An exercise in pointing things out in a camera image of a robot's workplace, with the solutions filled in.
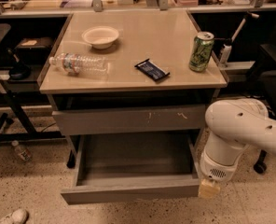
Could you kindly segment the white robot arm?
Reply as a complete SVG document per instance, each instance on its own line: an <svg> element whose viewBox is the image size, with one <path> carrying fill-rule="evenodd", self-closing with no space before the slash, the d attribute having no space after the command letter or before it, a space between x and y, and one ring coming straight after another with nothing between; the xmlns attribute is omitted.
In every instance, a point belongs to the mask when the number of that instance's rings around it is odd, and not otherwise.
<svg viewBox="0 0 276 224"><path fill-rule="evenodd" d="M208 106L205 122L210 133L200 156L201 198L213 198L220 192L220 184L233 177L248 147L259 147L276 156L276 120L269 117L259 100L216 101Z"/></svg>

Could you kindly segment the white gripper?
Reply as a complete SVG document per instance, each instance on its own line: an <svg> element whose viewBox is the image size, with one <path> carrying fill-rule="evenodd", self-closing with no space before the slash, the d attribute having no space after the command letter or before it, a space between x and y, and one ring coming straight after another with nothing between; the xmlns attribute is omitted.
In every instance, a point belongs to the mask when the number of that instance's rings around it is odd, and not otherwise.
<svg viewBox="0 0 276 224"><path fill-rule="evenodd" d="M201 180L199 186L199 196L204 199L210 199L220 192L220 185L218 182L227 182L233 177L236 172L237 165L221 165L213 161L206 154L206 152L203 151L200 156L200 169L203 174L210 179Z"/></svg>

